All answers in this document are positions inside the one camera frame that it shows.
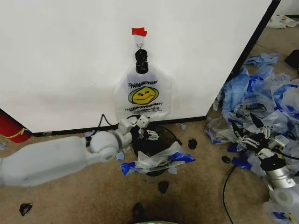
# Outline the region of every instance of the black hook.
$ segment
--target black hook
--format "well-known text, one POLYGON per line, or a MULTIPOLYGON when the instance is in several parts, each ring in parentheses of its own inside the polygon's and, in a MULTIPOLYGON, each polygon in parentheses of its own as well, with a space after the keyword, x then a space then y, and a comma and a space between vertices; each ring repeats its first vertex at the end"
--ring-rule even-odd
POLYGON ((148 57, 148 52, 144 49, 139 49, 135 53, 136 71, 139 74, 145 74, 149 71, 147 57, 148 57))

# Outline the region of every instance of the white wall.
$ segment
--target white wall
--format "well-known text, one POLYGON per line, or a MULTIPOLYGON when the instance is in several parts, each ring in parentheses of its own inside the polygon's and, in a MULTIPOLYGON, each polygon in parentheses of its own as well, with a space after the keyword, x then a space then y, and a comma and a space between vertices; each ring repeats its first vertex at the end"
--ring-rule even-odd
POLYGON ((299 0, 281 0, 275 15, 299 15, 299 0))
POLYGON ((175 80, 165 119, 205 116, 270 2, 0 0, 0 108, 33 132, 117 123, 113 87, 145 27, 175 80))

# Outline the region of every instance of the black baseboard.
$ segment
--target black baseboard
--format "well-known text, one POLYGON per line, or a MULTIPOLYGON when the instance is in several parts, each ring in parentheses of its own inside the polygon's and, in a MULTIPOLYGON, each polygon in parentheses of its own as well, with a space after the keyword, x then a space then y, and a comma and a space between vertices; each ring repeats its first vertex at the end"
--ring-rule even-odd
POLYGON ((299 19, 299 15, 286 15, 286 16, 291 19, 299 19))
MULTIPOLYGON (((194 117, 194 118, 173 119, 173 120, 153 121, 153 122, 151 122, 151 124, 169 125, 169 124, 186 123, 186 122, 203 121, 203 120, 206 120, 206 116, 194 117)), ((71 129, 71 130, 53 131, 53 132, 36 132, 36 133, 32 133, 32 135, 35 137, 44 137, 44 136, 65 135, 65 134, 79 134, 79 133, 84 133, 84 132, 90 132, 92 130, 108 131, 108 130, 116 129, 116 128, 117 128, 117 125, 113 125, 113 126, 89 127, 89 128, 80 128, 80 129, 71 129)))

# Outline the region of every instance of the plastic wrap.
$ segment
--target plastic wrap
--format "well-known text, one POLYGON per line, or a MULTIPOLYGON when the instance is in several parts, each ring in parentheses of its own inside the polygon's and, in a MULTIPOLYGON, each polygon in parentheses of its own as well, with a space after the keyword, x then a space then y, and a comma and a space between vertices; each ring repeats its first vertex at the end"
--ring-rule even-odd
POLYGON ((222 116, 211 120, 205 128, 205 133, 214 144, 236 141, 232 126, 222 116))
POLYGON ((195 159, 190 154, 185 153, 181 145, 175 141, 168 149, 151 157, 138 151, 137 161, 121 164, 121 171, 124 176, 133 172, 146 174, 193 161, 195 159))
POLYGON ((233 111, 235 106, 240 103, 247 93, 248 83, 249 73, 247 69, 241 68, 240 73, 225 84, 222 114, 233 111))

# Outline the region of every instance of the beige carpet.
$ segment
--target beige carpet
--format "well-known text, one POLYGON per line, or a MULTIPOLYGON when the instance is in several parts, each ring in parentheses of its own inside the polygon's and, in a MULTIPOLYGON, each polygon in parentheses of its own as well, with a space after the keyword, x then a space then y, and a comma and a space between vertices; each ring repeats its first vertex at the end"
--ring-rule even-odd
MULTIPOLYGON (((285 30, 266 29, 253 52, 273 51, 288 55, 299 49, 299 28, 285 30)), ((295 71, 283 63, 282 55, 276 72, 295 71)), ((219 113, 211 112, 211 117, 219 113)), ((129 224, 133 222, 132 207, 140 202, 146 217, 180 224, 228 224, 229 220, 221 201, 224 180, 231 169, 221 161, 225 145, 212 145, 204 134, 206 122, 186 123, 186 130, 169 125, 183 142, 186 152, 197 160, 178 168, 178 174, 168 172, 159 177, 140 174, 122 176, 120 162, 94 164, 61 179, 32 188, 0 188, 0 223, 3 224, 129 224), (188 140, 194 138, 197 148, 188 149, 188 140), (165 195, 158 191, 159 181, 169 181, 165 195), (18 211, 21 203, 33 203, 30 213, 22 217, 18 211)), ((32 137, 25 143, 8 142, 0 156, 8 156, 27 144, 60 137, 32 137)), ((126 161, 133 161, 132 153, 126 161)), ((271 223, 263 213, 262 203, 268 199, 264 183, 253 173, 236 169, 228 181, 226 202, 235 224, 271 223)))

